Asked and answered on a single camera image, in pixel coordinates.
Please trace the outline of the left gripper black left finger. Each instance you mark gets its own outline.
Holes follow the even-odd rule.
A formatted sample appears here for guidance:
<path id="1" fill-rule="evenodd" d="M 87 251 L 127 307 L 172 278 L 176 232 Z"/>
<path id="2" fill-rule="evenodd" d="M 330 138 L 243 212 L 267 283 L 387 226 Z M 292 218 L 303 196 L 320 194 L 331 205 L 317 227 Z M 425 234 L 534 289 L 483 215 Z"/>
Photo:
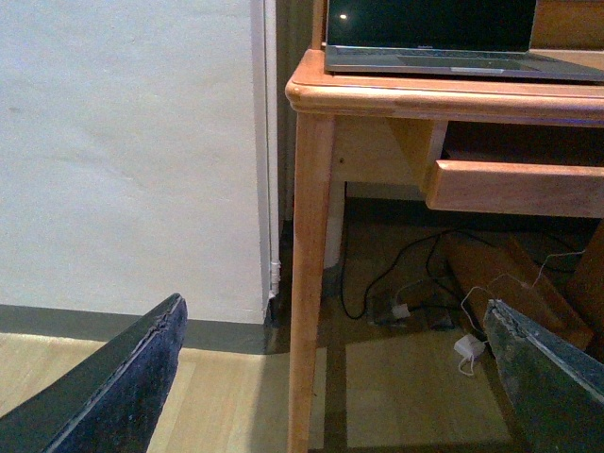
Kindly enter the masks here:
<path id="1" fill-rule="evenodd" d="M 4 452 L 144 452 L 171 390 L 188 310 L 173 294 L 1 418 Z"/>

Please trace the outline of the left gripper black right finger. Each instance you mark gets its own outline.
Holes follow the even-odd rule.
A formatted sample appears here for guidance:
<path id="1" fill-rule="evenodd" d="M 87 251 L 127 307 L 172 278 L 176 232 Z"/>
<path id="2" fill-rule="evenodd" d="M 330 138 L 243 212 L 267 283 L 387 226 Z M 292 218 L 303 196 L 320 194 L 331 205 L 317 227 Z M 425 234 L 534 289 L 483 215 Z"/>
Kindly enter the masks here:
<path id="1" fill-rule="evenodd" d="M 603 450 L 603 364 L 500 299 L 485 332 L 534 452 Z"/>

